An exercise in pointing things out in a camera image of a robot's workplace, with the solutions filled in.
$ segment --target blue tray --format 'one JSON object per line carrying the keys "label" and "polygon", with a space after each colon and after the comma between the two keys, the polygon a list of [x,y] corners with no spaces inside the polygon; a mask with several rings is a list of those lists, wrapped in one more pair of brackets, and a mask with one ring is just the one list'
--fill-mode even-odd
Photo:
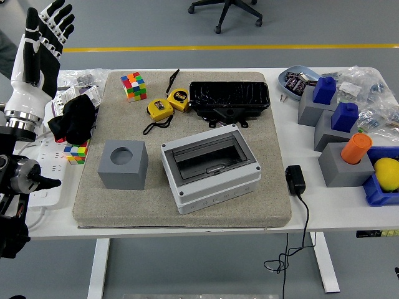
{"label": "blue tray", "polygon": [[[374,165],[380,158],[395,158],[399,155],[398,146],[373,146],[368,152],[368,157]],[[381,207],[386,205],[398,205],[399,193],[387,193],[381,190],[375,173],[373,173],[364,183],[364,191],[366,192],[366,200],[373,207]]]}
{"label": "blue tray", "polygon": [[290,67],[289,69],[286,69],[279,75],[279,83],[282,88],[282,90],[287,93],[290,97],[294,98],[297,101],[300,101],[301,96],[294,94],[292,91],[287,89],[284,85],[286,84],[286,73],[292,72],[292,73],[305,73],[308,77],[314,79],[315,81],[318,81],[318,79],[321,77],[319,74],[315,73],[311,69],[307,67],[303,67],[301,65],[295,65],[293,67]]}

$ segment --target office chair base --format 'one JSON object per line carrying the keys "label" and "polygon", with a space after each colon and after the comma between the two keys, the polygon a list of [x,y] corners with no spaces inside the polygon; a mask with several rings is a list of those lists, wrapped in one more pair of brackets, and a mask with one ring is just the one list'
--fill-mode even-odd
{"label": "office chair base", "polygon": [[[262,26],[262,14],[254,10],[253,8],[249,7],[247,4],[243,3],[242,0],[200,0],[197,2],[193,2],[191,6],[187,9],[189,14],[194,14],[194,10],[196,6],[205,6],[205,5],[210,5],[210,4],[221,4],[224,3],[223,7],[223,12],[219,20],[219,24],[213,29],[216,34],[220,34],[222,32],[222,23],[224,20],[224,17],[227,14],[227,11],[231,5],[235,5],[240,7],[241,9],[245,10],[246,12],[249,12],[250,14],[257,16],[258,20],[256,21],[255,25],[257,27]],[[257,3],[257,0],[251,0],[251,4],[255,5]]]}
{"label": "office chair base", "polygon": [[222,28],[221,28],[220,26],[216,26],[216,27],[213,29],[213,31],[214,31],[216,34],[220,34],[220,33],[222,32]]}

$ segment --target power strip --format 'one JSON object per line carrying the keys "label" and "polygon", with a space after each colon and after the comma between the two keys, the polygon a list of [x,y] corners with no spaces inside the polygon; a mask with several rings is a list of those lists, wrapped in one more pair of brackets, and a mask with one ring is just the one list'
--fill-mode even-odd
{"label": "power strip", "polygon": [[[41,175],[46,178],[59,179],[61,182],[65,178],[68,160],[64,155],[65,143],[56,143],[54,137],[44,138],[39,150],[37,162],[42,169]],[[46,207],[50,210],[60,208],[61,189],[64,184],[52,189],[32,192],[29,196],[29,208],[35,209]]]}

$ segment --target gray floor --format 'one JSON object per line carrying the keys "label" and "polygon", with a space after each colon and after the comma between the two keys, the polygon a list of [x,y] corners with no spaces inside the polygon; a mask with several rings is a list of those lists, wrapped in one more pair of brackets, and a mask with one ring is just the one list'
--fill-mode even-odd
{"label": "gray floor", "polygon": [[[190,1],[69,1],[76,30],[67,47],[157,45],[292,45],[399,43],[396,0],[263,1],[256,18],[232,7],[213,32],[221,6],[187,13]],[[6,0],[0,28],[16,43],[26,10],[46,0]],[[378,69],[398,95],[398,49],[192,50],[64,53],[62,69],[162,69],[231,67],[348,67]],[[0,102],[12,89],[0,77]],[[291,258],[286,298],[398,298],[397,237],[356,239],[355,232],[326,233],[341,293],[324,295],[311,249]],[[298,234],[290,235],[293,246]],[[284,250],[285,235],[229,235],[116,239],[111,243],[104,298],[124,293],[281,294],[282,274],[263,267]],[[85,298],[94,240],[32,241],[15,260],[0,260],[0,299]]]}

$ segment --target orange cylinder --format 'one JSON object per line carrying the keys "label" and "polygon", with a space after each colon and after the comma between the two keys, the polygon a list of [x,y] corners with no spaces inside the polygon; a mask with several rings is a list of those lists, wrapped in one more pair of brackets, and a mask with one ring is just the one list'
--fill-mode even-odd
{"label": "orange cylinder", "polygon": [[366,134],[356,133],[341,151],[341,158],[348,164],[360,162],[367,151],[372,147],[373,140]]}

